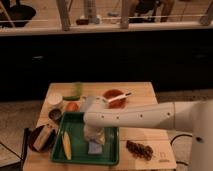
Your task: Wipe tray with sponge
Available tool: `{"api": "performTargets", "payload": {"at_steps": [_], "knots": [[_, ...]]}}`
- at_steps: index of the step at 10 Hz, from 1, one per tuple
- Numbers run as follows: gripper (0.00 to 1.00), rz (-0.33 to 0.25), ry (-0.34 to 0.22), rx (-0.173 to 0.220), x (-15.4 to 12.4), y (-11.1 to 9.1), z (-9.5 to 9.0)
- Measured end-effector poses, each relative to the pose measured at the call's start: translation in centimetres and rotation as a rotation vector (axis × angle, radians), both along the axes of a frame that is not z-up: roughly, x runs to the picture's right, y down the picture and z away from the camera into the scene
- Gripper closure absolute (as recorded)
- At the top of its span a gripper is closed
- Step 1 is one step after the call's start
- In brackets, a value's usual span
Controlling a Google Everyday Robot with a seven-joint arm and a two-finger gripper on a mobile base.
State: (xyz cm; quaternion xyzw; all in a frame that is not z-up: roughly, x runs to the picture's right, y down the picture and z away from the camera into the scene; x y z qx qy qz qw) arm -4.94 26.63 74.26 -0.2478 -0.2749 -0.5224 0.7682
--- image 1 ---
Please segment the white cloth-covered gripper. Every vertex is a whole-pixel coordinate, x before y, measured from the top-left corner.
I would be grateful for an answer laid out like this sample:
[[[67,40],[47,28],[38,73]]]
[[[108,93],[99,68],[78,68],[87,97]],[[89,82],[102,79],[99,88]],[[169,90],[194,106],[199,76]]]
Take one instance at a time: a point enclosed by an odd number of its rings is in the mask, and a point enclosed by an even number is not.
[[[103,128],[84,125],[84,138],[86,141],[94,141],[98,144],[105,144],[105,131]]]

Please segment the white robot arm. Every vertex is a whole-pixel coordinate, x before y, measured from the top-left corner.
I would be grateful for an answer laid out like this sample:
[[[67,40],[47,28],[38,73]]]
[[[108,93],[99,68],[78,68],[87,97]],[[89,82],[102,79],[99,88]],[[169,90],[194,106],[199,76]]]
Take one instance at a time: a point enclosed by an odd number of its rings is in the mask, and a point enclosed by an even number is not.
[[[188,171],[213,171],[213,100],[109,109],[103,97],[84,102],[84,137],[102,143],[105,127],[173,129],[193,135]]]

